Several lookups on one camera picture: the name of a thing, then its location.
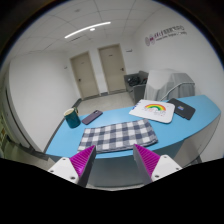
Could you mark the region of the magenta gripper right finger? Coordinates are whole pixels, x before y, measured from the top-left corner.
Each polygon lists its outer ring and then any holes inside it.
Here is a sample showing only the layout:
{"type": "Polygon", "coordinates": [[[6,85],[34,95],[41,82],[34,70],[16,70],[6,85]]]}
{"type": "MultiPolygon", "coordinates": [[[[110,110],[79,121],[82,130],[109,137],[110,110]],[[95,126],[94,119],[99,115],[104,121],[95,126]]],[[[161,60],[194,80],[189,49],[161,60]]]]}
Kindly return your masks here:
{"type": "Polygon", "coordinates": [[[133,156],[144,185],[182,169],[168,155],[158,155],[137,144],[133,146],[133,156]]]}

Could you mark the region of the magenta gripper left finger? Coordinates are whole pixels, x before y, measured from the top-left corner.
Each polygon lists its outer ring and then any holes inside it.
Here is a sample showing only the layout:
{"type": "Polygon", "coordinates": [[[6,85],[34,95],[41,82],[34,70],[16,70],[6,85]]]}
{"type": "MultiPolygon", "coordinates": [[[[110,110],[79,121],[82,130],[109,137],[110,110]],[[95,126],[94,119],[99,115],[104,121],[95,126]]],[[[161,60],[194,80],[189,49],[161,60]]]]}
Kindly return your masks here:
{"type": "Polygon", "coordinates": [[[90,146],[74,156],[62,157],[49,172],[67,181],[85,187],[96,157],[96,146],[90,146]]]}

